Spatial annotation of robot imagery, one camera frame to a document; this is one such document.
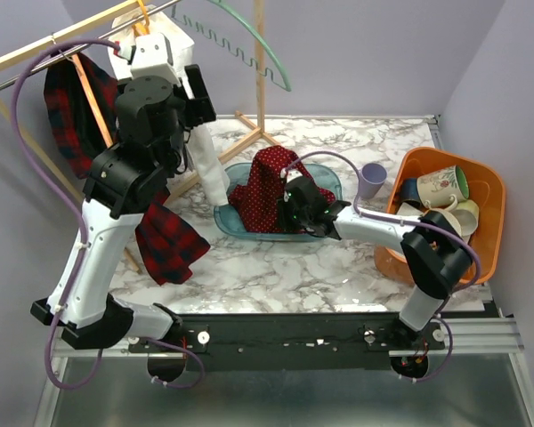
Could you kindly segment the red plaid shirt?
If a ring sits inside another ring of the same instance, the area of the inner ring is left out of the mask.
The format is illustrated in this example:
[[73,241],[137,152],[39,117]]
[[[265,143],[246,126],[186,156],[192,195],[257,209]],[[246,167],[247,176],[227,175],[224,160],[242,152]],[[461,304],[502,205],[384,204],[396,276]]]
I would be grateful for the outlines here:
[[[84,54],[78,54],[77,59],[109,133],[115,138],[117,80]],[[106,149],[106,143],[72,62],[63,60],[47,69],[44,102],[58,151],[73,174],[79,180],[85,179],[94,157]],[[191,264],[210,249],[207,240],[165,207],[169,197],[167,188],[160,190],[135,229],[145,268],[159,285],[185,283],[192,276]]]

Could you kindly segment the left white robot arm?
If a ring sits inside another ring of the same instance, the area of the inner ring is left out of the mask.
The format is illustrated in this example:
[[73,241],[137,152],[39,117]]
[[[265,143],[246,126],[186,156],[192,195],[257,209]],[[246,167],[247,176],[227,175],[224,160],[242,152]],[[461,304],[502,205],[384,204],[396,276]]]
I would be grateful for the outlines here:
[[109,293],[130,237],[138,239],[145,267],[159,284],[184,283],[192,263],[209,251],[209,243],[164,205],[192,129],[216,118],[200,68],[185,71],[181,85],[150,75],[118,86],[118,142],[92,162],[80,229],[59,284],[30,309],[42,324],[60,327],[74,349],[107,349],[138,338],[169,351],[186,341],[182,319],[164,305],[132,304]]

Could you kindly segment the red polka dot skirt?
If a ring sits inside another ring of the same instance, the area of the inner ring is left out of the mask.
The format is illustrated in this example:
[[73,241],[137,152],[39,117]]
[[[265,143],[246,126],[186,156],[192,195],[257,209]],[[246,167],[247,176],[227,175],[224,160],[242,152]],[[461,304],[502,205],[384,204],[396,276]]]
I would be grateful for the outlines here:
[[327,201],[323,219],[331,219],[350,205],[330,190],[319,187],[299,156],[291,149],[272,146],[259,150],[251,163],[246,185],[238,185],[228,196],[246,231],[286,233],[278,225],[278,200],[298,204]]

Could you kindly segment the white shirt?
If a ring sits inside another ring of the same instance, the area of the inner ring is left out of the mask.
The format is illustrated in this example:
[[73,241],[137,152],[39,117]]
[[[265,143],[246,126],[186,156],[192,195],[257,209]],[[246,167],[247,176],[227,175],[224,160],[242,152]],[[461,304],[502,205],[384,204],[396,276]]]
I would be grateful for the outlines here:
[[[184,79],[186,77],[184,67],[193,64],[194,41],[163,12],[150,15],[150,33],[161,33],[168,39],[172,51],[174,71],[179,79]],[[132,25],[130,25],[110,36],[109,40],[114,43],[135,44],[136,38]],[[108,50],[108,53],[112,67],[113,51]],[[230,179],[218,159],[211,134],[205,125],[197,126],[190,132],[187,150],[189,169],[198,173],[210,205],[227,205],[227,190]]]

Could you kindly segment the yellow plastic hanger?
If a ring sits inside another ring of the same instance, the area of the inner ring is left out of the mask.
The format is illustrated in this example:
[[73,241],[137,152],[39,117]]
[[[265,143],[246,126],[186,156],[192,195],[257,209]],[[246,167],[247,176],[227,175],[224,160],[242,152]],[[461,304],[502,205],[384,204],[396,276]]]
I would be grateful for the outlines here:
[[141,11],[141,18],[132,25],[133,34],[135,37],[146,36],[150,34],[150,16],[143,0],[136,1],[138,8]]

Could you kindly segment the wooden hanger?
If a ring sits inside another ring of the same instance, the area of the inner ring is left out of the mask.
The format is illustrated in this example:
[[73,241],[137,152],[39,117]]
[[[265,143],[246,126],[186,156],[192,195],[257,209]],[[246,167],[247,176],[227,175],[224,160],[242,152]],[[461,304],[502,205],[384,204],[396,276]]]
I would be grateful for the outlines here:
[[94,96],[93,89],[90,85],[90,82],[87,78],[87,75],[85,73],[85,69],[83,67],[83,64],[81,60],[78,57],[78,54],[73,54],[71,56],[68,56],[66,53],[64,53],[62,50],[59,50],[59,53],[65,60],[71,61],[76,69],[77,76],[79,78],[80,84],[83,88],[85,97],[87,99],[87,102],[89,104],[89,107],[92,111],[94,120],[97,124],[97,127],[100,131],[101,137],[106,145],[107,148],[111,147],[113,144],[113,140],[111,137],[111,134],[109,132],[109,129],[105,123],[104,117],[102,115],[101,109],[99,108],[99,104]]

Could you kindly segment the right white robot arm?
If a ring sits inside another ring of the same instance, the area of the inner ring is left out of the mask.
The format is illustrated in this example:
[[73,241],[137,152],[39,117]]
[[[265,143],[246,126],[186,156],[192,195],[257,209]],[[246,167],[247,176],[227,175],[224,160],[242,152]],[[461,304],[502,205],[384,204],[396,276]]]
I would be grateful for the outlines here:
[[329,202],[311,179],[298,176],[277,200],[279,226],[316,238],[357,240],[403,254],[415,287],[386,328],[404,349],[424,338],[424,328],[456,290],[478,256],[438,212],[399,216],[361,209],[343,200]]

